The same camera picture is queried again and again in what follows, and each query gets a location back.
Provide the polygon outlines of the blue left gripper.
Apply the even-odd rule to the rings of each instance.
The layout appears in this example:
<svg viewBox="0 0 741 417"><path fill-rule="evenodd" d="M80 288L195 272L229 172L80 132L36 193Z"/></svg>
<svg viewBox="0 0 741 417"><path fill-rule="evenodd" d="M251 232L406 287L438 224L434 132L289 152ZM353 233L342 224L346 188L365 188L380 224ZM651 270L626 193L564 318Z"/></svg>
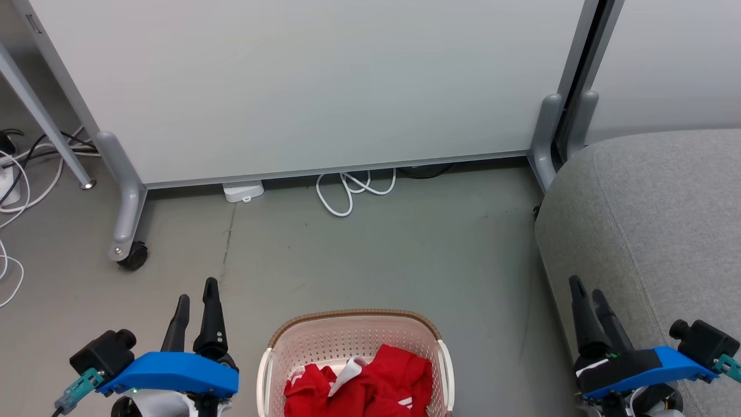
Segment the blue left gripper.
<svg viewBox="0 0 741 417"><path fill-rule="evenodd" d="M194 353L185 351L190 298L180 295L165 332L161 352L146 353L98 393L129 398L142 416L220 416L239 390L239 368L228 353L219 282L209 277L202 295L204 312Z"/></svg>

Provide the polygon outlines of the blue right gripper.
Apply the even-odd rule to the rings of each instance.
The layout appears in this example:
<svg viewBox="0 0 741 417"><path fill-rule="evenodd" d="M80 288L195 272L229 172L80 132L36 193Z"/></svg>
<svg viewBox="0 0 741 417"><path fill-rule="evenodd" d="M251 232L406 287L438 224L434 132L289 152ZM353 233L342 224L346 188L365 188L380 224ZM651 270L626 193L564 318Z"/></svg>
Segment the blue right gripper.
<svg viewBox="0 0 741 417"><path fill-rule="evenodd" d="M596 288L592 292L595 316L582 280L572 275L568 283L579 353L575 364L577 386L585 400L597 402L611 393L630 392L643 386L697 379L712 382L718 377L712 365L720 358L719 346L634 350L603 291Z"/></svg>

